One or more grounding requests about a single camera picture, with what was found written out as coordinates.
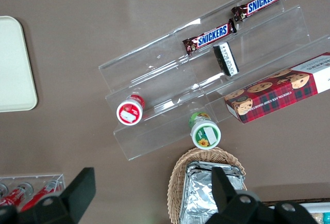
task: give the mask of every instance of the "candy bar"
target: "candy bar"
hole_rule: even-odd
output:
[[[235,15],[235,21],[244,21],[254,13],[265,9],[266,7],[278,2],[280,0],[253,0],[245,5],[236,6],[232,9]]]
[[[192,37],[183,41],[188,55],[206,45],[209,45],[221,38],[224,38],[231,33],[236,33],[234,21],[229,19],[228,23],[223,24],[213,30],[205,32],[198,37]]]

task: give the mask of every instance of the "cookie box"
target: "cookie box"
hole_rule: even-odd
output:
[[[247,123],[330,89],[330,52],[279,71],[225,96],[229,112]]]

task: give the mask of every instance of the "green lid jar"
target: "green lid jar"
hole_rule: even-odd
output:
[[[189,127],[190,136],[196,147],[209,150],[219,144],[221,131],[207,113],[194,113],[189,119]]]

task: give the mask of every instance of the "brown table surface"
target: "brown table surface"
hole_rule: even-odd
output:
[[[0,15],[24,27],[39,98],[33,110],[0,113],[0,173],[63,172],[69,184],[95,167],[97,193],[80,223],[170,223],[169,178],[193,144],[187,137],[129,162],[98,66],[229,1],[0,0]],[[298,4],[311,40],[330,33],[329,0],[285,2]],[[242,162],[263,201],[330,197],[329,98],[219,124],[220,147]]]

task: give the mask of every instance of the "cookie image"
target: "cookie image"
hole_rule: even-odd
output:
[[[277,84],[281,84],[281,83],[285,83],[285,82],[288,82],[289,80],[288,79],[280,79]]]
[[[259,83],[259,84],[256,84],[256,85],[250,87],[247,90],[247,92],[260,92],[260,91],[270,88],[272,85],[273,85],[273,83],[271,83],[271,82]]]
[[[293,89],[299,89],[307,84],[309,75],[307,73],[297,73],[286,77],[291,81]]]
[[[245,115],[252,108],[253,100],[248,97],[241,97],[232,102],[232,106],[237,114],[240,116]]]
[[[234,99],[234,98],[236,98],[236,97],[242,95],[243,92],[244,92],[243,89],[240,89],[240,90],[234,91],[234,92],[232,92],[232,93],[226,95],[226,96],[225,96],[225,100],[227,101],[227,100],[229,100],[229,99]]]
[[[275,73],[273,74],[272,76],[270,76],[269,78],[277,78],[277,77],[281,77],[283,75],[286,75],[288,74],[289,72],[291,72],[291,69],[288,68],[288,69],[284,69],[282,71],[279,71],[278,73]]]

